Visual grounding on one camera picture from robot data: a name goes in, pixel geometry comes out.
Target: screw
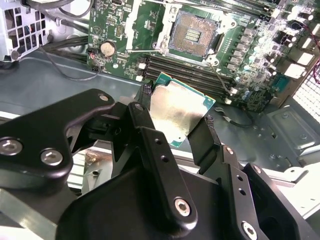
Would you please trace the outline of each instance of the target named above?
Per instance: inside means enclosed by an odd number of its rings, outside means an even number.
[[[171,13],[175,14],[177,12],[177,8],[176,7],[172,7],[171,8]]]
[[[307,135],[301,134],[301,135],[299,136],[299,138],[300,138],[301,140],[306,140],[306,139],[307,139]]]
[[[0,154],[14,156],[22,151],[22,144],[15,139],[5,139],[0,141]]]
[[[17,52],[17,51],[11,52],[11,59],[12,60],[18,60],[19,56],[20,56],[19,52]]]
[[[261,169],[259,167],[257,167],[256,165],[253,165],[253,168],[258,174],[261,173]]]
[[[178,198],[174,201],[174,206],[178,210],[179,214],[187,217],[190,215],[190,206],[189,204],[183,200],[182,198]]]
[[[258,235],[256,230],[246,221],[242,222],[242,229],[245,232],[245,234],[251,239],[251,240],[257,240]]]
[[[44,150],[40,157],[42,162],[50,166],[57,166],[64,159],[62,154],[54,149]]]
[[[228,151],[228,153],[230,153],[231,155],[234,154],[234,151],[232,151],[232,149],[231,149],[230,147],[227,146],[225,149],[226,149],[226,150]]]
[[[99,98],[103,101],[109,101],[109,98],[107,98],[105,95],[100,95]]]

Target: black cable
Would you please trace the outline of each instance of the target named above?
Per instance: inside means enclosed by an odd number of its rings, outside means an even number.
[[[87,64],[87,55],[62,50],[46,50],[47,53]]]
[[[19,62],[0,61],[0,74],[12,74],[19,68]]]
[[[69,44],[75,44],[71,47],[81,46],[81,45],[87,45],[88,44],[88,36],[80,36],[80,37],[73,37],[70,39],[47,43],[43,46],[44,50],[48,49],[61,49],[61,48],[67,48],[69,47]]]
[[[81,26],[79,24],[76,24],[74,22],[68,21],[66,19],[62,19],[61,20],[61,24],[65,25],[67,27],[71,27],[71,28],[77,29],[77,30],[79,30],[80,32],[82,32],[84,34],[88,34],[89,33],[89,29],[88,28],[86,28],[84,26]]]
[[[80,14],[80,15],[75,15],[75,14],[73,14],[73,13],[71,13],[71,12],[68,12],[68,11],[66,11],[66,10],[63,10],[61,7],[59,7],[59,10],[60,10],[63,14],[65,14],[65,15],[67,15],[67,16],[69,16],[69,17],[78,19],[78,18],[82,18],[82,17],[86,16],[86,15],[91,11],[94,3],[95,3],[95,0],[90,0],[90,5],[89,5],[89,7],[87,8],[87,10],[86,10],[84,13],[82,13],[82,14]]]
[[[89,81],[94,79],[95,77],[97,77],[101,71],[102,71],[102,67],[95,61],[95,59],[93,59],[93,61],[98,65],[98,71],[89,77],[85,77],[85,78],[74,78],[74,77],[70,77],[68,75],[66,75],[60,68],[59,66],[55,63],[55,61],[52,59],[52,57],[42,48],[42,46],[39,47],[39,50],[49,59],[49,61],[52,63],[52,65],[54,66],[54,68],[66,79],[75,81],[75,82],[84,82],[84,81]]]
[[[72,3],[74,0],[58,0],[58,1],[54,1],[54,2],[37,2],[37,1],[32,1],[32,0],[27,0],[26,3],[37,10],[45,10],[45,9],[57,9],[60,7],[63,7],[67,4]]]
[[[40,13],[42,13],[43,15],[45,15],[47,18],[51,19],[54,22],[56,22],[56,19],[60,19],[59,17],[51,15],[50,13],[48,13],[44,9],[39,9],[39,8],[34,8],[34,9],[38,10]],[[60,19],[60,23],[62,25],[67,26],[67,27],[71,27],[71,28],[77,29],[78,31],[80,31],[80,32],[82,32],[84,34],[88,34],[89,33],[89,29],[88,28],[86,28],[86,27],[84,27],[82,25],[76,24],[74,22],[68,21],[66,19]]]
[[[241,123],[237,123],[235,121],[233,121],[231,118],[229,118],[224,109],[222,107],[215,107],[214,110],[218,113],[221,113],[222,114],[222,117],[227,121],[229,122],[230,124],[234,125],[234,126],[237,126],[239,128],[249,128],[249,127],[252,127],[254,124],[255,124],[255,120],[254,120],[254,117],[245,109],[243,108],[242,110],[244,111],[244,113],[247,115],[247,117],[250,119],[250,123],[249,124],[241,124]]]

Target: metal sheet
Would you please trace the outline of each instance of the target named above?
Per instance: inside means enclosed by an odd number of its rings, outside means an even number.
[[[155,129],[162,131],[168,143],[182,142],[208,109],[205,97],[175,81],[157,85],[151,96],[150,115]]]
[[[62,71],[75,78],[89,76],[86,65],[54,56]],[[105,73],[90,81],[72,81],[62,77],[52,64],[36,51],[20,61],[20,68],[0,75],[0,111],[24,115],[89,89],[111,93],[115,101],[121,96],[134,98],[140,83]]]

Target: circuit component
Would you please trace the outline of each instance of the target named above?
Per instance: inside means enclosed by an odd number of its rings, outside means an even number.
[[[88,38],[103,71],[115,76],[148,82],[164,72],[218,101],[261,111],[277,94],[272,86],[278,76],[298,79],[315,60],[309,32],[320,37],[319,22],[310,21],[316,0],[236,0],[228,3],[230,12],[201,0],[118,1],[95,0]],[[217,74],[230,80],[228,90]],[[250,93],[230,95],[239,86]]]
[[[293,79],[299,79],[306,70],[304,66],[292,63],[287,59],[282,59],[276,69],[283,75]]]
[[[203,57],[207,54],[219,22],[179,11],[169,49]]]
[[[315,56],[298,48],[294,48],[290,51],[288,57],[291,60],[295,61],[297,64],[308,66]]]
[[[115,30],[115,36],[117,38],[120,38],[122,34],[123,34],[123,27],[121,25],[117,25]]]
[[[111,57],[116,52],[116,46],[111,41],[106,41],[100,46],[101,53],[106,57]]]

